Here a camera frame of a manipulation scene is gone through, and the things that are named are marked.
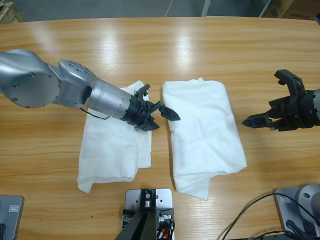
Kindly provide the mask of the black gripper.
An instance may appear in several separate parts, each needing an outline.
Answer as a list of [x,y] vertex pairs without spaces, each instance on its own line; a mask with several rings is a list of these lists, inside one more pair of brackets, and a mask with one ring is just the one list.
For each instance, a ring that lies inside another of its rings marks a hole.
[[162,101],[158,101],[151,107],[150,102],[132,95],[129,99],[129,106],[121,120],[134,126],[136,130],[153,131],[160,128],[151,116],[151,113],[155,110],[159,110],[160,115],[169,121],[179,121],[181,119],[173,109],[165,106]]
[[268,114],[250,115],[242,124],[246,127],[275,128],[276,130],[293,131],[308,129],[320,125],[320,91],[308,90],[298,96],[286,96],[271,100],[269,115],[277,115],[274,124]]

